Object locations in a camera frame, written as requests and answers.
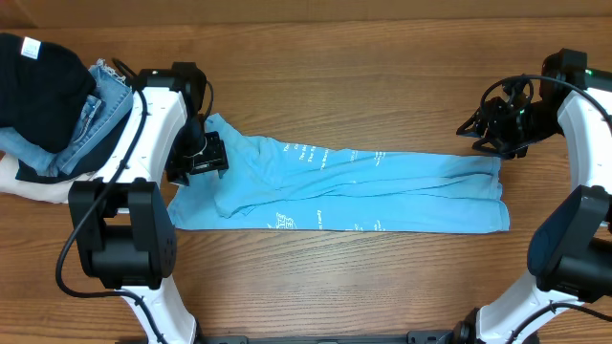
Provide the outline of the light blue printed t-shirt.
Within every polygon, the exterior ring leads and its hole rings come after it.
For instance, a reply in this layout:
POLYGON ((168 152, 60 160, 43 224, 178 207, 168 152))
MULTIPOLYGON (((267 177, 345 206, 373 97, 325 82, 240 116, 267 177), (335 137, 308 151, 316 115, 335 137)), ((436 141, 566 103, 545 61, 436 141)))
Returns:
POLYGON ((190 177, 168 207, 186 230, 299 229, 486 234, 510 228, 501 161, 333 150, 244 136, 215 114, 229 168, 190 177))

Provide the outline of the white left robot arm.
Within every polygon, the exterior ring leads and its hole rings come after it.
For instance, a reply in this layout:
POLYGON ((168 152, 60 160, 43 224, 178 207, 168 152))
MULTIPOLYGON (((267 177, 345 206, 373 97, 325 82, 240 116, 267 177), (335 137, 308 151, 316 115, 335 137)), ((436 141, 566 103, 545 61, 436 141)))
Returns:
POLYGON ((202 343, 197 318, 172 277, 176 229, 161 183, 229 167, 218 133, 205 130, 213 88, 193 62, 134 73, 115 66, 132 87, 133 107, 111 157, 87 182, 71 186, 74 229, 60 251, 55 281, 81 299, 120 297, 146 343, 202 343))

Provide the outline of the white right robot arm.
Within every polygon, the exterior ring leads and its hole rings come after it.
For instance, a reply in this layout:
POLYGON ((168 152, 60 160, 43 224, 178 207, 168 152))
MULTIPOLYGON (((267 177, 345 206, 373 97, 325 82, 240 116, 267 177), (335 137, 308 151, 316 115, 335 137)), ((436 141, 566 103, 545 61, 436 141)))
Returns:
POLYGON ((611 74, 587 65, 584 52, 546 57, 540 75, 497 82, 504 97, 483 94, 457 133, 473 149, 510 160, 530 145, 564 136, 573 190, 535 231, 527 270, 499 298, 473 309, 453 330, 412 331, 409 343, 537 343, 538 330, 567 310, 607 320, 590 304, 611 293, 611 74))

